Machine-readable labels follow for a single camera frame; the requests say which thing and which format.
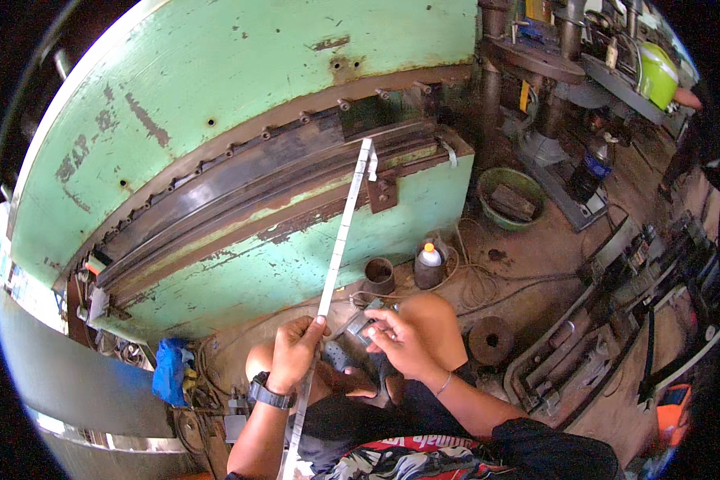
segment metal ruler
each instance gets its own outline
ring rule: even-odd
[[[371,182],[376,181],[376,167],[378,166],[378,156],[376,149],[373,147],[373,140],[364,138],[360,146],[360,155],[355,165],[355,174],[352,176],[352,184],[349,186],[349,195],[347,203],[344,204],[344,213],[342,214],[342,223],[338,228],[336,235],[336,243],[333,246],[333,255],[331,255],[331,263],[328,266],[328,274],[326,275],[326,285],[322,289],[322,297],[320,297],[320,305],[317,308],[317,314],[327,316],[328,309],[331,307],[331,299],[333,291],[336,288],[336,278],[338,277],[338,268],[342,264],[342,255],[344,247],[347,244],[347,234],[349,233],[349,225],[352,222],[352,214],[355,213],[355,205],[358,201],[358,193],[362,185],[362,178],[365,174],[365,165],[368,159],[371,159],[368,166],[368,179]],[[296,469],[296,456],[298,455],[298,444],[302,439],[302,429],[304,428],[304,417],[307,410],[307,402],[309,401],[309,392],[312,390],[312,378],[315,375],[315,366],[317,363],[317,352],[312,364],[304,375],[301,388],[298,390],[298,402],[296,404],[296,420],[293,423],[293,434],[288,447],[288,456],[286,456],[286,464],[282,470],[282,478],[292,478]]]

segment black watch strap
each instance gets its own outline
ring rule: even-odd
[[[278,395],[266,389],[266,381],[269,379],[269,372],[260,372],[251,380],[248,389],[248,397],[257,402],[264,402],[281,410],[288,410],[296,404],[296,392],[290,395]]]

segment wooden block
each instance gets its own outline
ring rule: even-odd
[[[502,214],[527,222],[533,219],[536,211],[535,205],[504,184],[499,184],[490,195],[490,205]]]

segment blue plastic bag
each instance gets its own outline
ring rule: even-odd
[[[152,377],[152,393],[173,406],[188,406],[181,388],[184,382],[184,363],[182,348],[186,345],[181,339],[162,339],[157,347],[157,368]]]

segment green plastic container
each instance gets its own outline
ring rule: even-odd
[[[536,211],[530,222],[510,220],[490,208],[488,200],[499,184],[506,185],[536,206]],[[483,206],[485,216],[490,218],[496,225],[511,232],[526,230],[529,226],[536,224],[544,213],[544,191],[541,186],[533,178],[511,168],[489,168],[483,172],[478,178],[478,198]]]
[[[677,90],[677,68],[669,55],[655,43],[643,42],[640,46],[640,58],[643,60],[640,93],[664,110]]]

